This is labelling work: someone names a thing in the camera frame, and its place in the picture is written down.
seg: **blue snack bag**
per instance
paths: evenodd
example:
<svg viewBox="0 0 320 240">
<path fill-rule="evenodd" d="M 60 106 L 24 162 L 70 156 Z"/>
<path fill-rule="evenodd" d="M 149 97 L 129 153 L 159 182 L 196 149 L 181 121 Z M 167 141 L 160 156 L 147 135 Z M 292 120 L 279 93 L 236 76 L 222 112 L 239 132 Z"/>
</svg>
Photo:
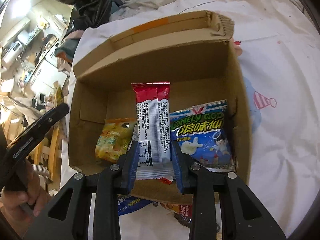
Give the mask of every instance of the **blue snack bag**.
<svg viewBox="0 0 320 240">
<path fill-rule="evenodd" d="M 118 196 L 118 214 L 119 216 L 132 213 L 152 203 L 151 200 L 133 197 L 131 195 Z"/>
<path fill-rule="evenodd" d="M 210 171 L 234 169 L 230 145 L 223 129 L 227 101 L 193 106 L 170 114 L 172 140 Z"/>
</svg>

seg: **open cardboard box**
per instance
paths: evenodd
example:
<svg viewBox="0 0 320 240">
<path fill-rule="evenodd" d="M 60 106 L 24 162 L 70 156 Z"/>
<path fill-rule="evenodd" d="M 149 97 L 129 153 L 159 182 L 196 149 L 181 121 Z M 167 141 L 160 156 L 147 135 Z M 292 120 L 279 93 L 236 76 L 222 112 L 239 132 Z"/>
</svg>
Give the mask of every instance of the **open cardboard box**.
<svg viewBox="0 0 320 240">
<path fill-rule="evenodd" d="M 136 117 L 131 83 L 170 81 L 170 111 L 227 99 L 236 172 L 248 182 L 251 128 L 242 73 L 230 39 L 233 22 L 209 11 L 158 19 L 106 40 L 79 63 L 69 126 L 69 165 L 84 174 L 104 167 L 95 147 L 104 120 Z M 136 180 L 132 195 L 191 204 L 175 184 Z"/>
</svg>

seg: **metal rivet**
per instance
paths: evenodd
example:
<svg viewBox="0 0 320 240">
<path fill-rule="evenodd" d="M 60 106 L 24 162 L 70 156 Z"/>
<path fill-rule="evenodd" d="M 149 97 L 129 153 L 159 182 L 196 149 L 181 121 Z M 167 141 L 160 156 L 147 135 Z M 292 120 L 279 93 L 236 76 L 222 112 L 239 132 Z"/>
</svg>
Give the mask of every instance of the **metal rivet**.
<svg viewBox="0 0 320 240">
<path fill-rule="evenodd" d="M 120 168 L 120 166 L 118 164 L 112 164 L 110 166 L 110 170 L 112 170 L 112 171 L 117 171 L 117 170 L 119 170 L 119 168 Z"/>
<path fill-rule="evenodd" d="M 229 173 L 228 173 L 228 177 L 229 177 L 230 179 L 235 179 L 235 178 L 237 177 L 237 174 L 235 174 L 234 172 L 229 172 Z"/>
<path fill-rule="evenodd" d="M 191 169 L 194 171 L 198 171 L 200 169 L 200 165 L 199 164 L 192 164 Z"/>
<path fill-rule="evenodd" d="M 74 177 L 76 180 L 79 180 L 79 179 L 82 179 L 83 174 L 82 174 L 82 173 L 76 173 L 73 177 Z"/>
</svg>

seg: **white bedsheet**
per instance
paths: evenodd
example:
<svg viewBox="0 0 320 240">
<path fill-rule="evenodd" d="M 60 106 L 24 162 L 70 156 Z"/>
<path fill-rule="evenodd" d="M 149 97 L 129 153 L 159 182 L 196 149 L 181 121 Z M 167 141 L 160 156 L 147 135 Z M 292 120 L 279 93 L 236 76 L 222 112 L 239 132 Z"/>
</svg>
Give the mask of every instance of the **white bedsheet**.
<svg viewBox="0 0 320 240">
<path fill-rule="evenodd" d="M 289 236 L 301 222 L 320 189 L 320 36 L 314 26 L 289 0 L 177 0 L 157 11 L 138 14 L 87 29 L 73 63 L 117 33 L 167 15 L 211 10 L 232 18 L 234 40 L 241 41 L 238 58 L 247 86 L 253 127 L 253 156 L 249 187 Z M 68 103 L 75 85 L 71 73 Z M 68 146 L 63 144 L 61 186 L 75 173 L 68 166 Z M 140 214 L 148 212 L 147 208 Z M 122 231 L 138 222 L 126 215 Z M 164 219 L 163 230 L 172 220 Z M 152 235 L 126 234 L 123 239 L 150 239 Z M 165 237 L 165 232 L 153 239 Z"/>
</svg>

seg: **orange tape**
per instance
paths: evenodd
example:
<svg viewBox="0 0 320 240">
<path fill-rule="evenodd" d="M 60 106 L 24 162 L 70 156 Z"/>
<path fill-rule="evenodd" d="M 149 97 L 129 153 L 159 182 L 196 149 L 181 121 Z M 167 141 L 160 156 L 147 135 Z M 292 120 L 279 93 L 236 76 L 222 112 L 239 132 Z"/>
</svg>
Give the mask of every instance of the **orange tape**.
<svg viewBox="0 0 320 240">
<path fill-rule="evenodd" d="M 143 32 L 145 30 L 149 30 L 161 25 L 165 25 L 168 24 L 169 20 L 168 18 L 162 18 L 162 19 L 158 19 L 158 20 L 154 20 L 152 22 L 148 22 L 148 23 L 144 23 L 142 25 L 139 25 L 137 27 L 132 28 L 132 30 L 134 31 L 134 33 L 139 33 L 139 32 Z"/>
</svg>

